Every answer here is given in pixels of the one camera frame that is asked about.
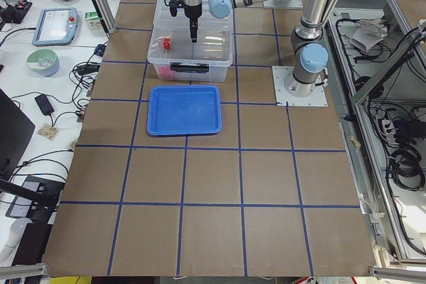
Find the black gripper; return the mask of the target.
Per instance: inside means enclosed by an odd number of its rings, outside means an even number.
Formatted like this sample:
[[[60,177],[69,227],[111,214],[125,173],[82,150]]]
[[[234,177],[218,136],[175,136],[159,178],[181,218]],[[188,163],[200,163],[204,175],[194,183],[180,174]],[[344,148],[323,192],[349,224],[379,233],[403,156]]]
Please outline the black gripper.
[[[202,0],[183,0],[184,14],[190,19],[190,37],[197,43],[198,18],[202,15]]]

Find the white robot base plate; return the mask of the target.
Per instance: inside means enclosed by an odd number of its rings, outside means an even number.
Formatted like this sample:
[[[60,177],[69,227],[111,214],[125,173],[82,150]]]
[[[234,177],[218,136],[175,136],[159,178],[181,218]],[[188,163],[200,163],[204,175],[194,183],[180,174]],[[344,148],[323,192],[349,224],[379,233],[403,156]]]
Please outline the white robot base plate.
[[[318,74],[312,84],[300,84],[293,78],[292,66],[273,66],[272,78],[278,106],[327,107],[323,79]]]

